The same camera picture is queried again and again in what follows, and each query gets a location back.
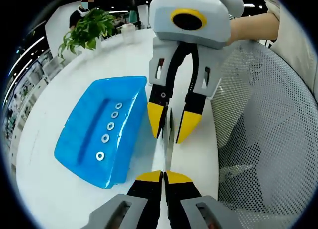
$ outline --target metal washer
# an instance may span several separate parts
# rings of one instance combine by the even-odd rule
[[[121,102],[119,102],[119,103],[116,104],[115,108],[117,110],[119,110],[122,106],[123,106],[123,104]]]
[[[107,124],[107,129],[108,129],[109,131],[111,131],[112,129],[114,129],[114,127],[115,127],[115,123],[114,123],[114,122],[109,122],[109,123]]]
[[[102,141],[103,143],[108,142],[108,141],[109,141],[109,134],[103,135],[103,136],[101,137],[101,141]]]
[[[97,152],[96,159],[98,161],[102,161],[104,158],[105,158],[104,152],[102,152],[102,151]]]
[[[113,113],[111,113],[110,117],[115,119],[118,116],[118,111],[114,111]]]

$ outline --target black circular port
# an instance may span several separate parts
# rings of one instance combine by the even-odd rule
[[[178,14],[173,18],[173,23],[184,30],[197,30],[202,27],[199,18],[190,14]]]

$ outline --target clear plastic container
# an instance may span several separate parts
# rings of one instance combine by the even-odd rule
[[[135,42],[135,26],[133,24],[124,24],[121,27],[121,33],[125,44],[133,44]]]

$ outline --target green leaves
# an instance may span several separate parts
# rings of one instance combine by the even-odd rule
[[[112,35],[114,16],[101,9],[92,9],[87,16],[79,20],[74,30],[69,31],[63,37],[63,43],[59,46],[58,56],[63,58],[62,52],[69,49],[76,54],[75,48],[82,46],[90,50],[96,49],[96,38],[102,34]]]
[[[91,39],[88,41],[86,46],[90,50],[96,49],[96,39]]]

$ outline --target white round table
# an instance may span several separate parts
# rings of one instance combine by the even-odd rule
[[[35,103],[21,135],[16,179],[26,207],[43,228],[79,229],[87,224],[92,211],[118,193],[126,194],[132,185],[134,180],[111,189],[95,187],[63,167],[54,158],[54,149],[72,109],[93,81],[115,76],[148,76],[154,36],[147,29],[136,32],[133,45],[124,45],[121,35],[102,42],[99,55],[83,53],[76,57],[56,75]],[[170,102],[176,130],[191,75],[192,59],[188,56],[177,72]],[[146,86],[147,97],[150,91]],[[157,155],[148,160],[164,164],[164,159]],[[202,195],[217,199],[218,151],[208,100],[196,129],[183,143],[174,144],[171,171],[190,177]],[[163,199],[159,229],[169,228],[166,212]]]

